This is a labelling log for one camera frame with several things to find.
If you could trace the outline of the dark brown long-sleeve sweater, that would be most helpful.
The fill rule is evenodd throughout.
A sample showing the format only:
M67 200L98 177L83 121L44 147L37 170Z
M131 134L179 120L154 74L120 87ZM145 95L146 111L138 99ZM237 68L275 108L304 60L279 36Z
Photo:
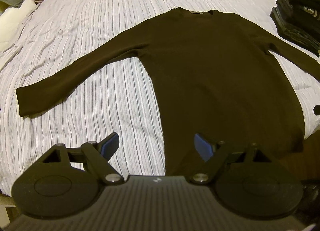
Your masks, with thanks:
M207 141L257 143L281 158L301 152L319 130L315 89L297 91L285 58L314 80L319 62L234 13L175 8L125 30L56 74L16 89L20 116L44 112L105 65L136 57L155 91L165 172L188 175L201 165L197 133Z

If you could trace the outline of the stack of folded dark clothes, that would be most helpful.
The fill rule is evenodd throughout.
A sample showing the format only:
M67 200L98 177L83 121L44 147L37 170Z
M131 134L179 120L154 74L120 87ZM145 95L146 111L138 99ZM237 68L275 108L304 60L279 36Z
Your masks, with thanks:
M319 57L319 0L276 0L270 17L280 37Z

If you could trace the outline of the white striped bed duvet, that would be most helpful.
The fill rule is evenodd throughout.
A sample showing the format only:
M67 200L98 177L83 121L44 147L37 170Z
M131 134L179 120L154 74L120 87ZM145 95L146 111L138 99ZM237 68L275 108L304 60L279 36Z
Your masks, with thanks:
M162 127L152 82L137 58L103 67L57 106L20 117L16 89L49 77L118 33L176 7L237 13L272 34L275 0L45 0L1 53L1 192L52 145L78 147L112 132L122 175L164 175Z

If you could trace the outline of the cream white pillow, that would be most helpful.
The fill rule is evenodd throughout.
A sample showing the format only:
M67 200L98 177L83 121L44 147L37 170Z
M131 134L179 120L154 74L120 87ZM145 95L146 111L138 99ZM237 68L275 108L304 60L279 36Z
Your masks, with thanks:
M13 39L18 26L31 14L37 5L33 0L23 0L19 8L9 7L1 15L1 51L4 51Z

